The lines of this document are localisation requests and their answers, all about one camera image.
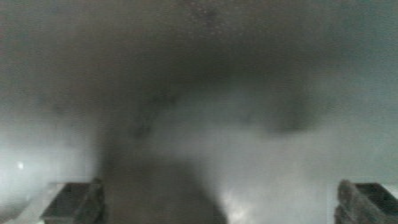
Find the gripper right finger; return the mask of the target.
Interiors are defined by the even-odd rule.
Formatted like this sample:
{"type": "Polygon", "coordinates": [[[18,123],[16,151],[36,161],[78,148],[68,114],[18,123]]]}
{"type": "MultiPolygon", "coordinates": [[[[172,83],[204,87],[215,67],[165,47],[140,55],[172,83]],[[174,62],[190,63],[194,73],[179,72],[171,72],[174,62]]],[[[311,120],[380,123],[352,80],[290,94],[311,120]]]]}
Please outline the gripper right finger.
{"type": "Polygon", "coordinates": [[[380,183],[339,182],[334,224],[398,224],[398,198],[380,183]]]}

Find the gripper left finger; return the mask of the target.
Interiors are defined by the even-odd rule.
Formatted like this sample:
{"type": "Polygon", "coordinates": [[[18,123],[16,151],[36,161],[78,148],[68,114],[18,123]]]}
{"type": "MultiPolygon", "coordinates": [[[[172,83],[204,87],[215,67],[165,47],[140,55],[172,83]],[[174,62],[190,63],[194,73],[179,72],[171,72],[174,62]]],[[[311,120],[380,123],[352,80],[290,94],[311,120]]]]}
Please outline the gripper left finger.
{"type": "Polygon", "coordinates": [[[52,183],[23,211],[23,224],[105,224],[105,221],[101,180],[52,183]]]}

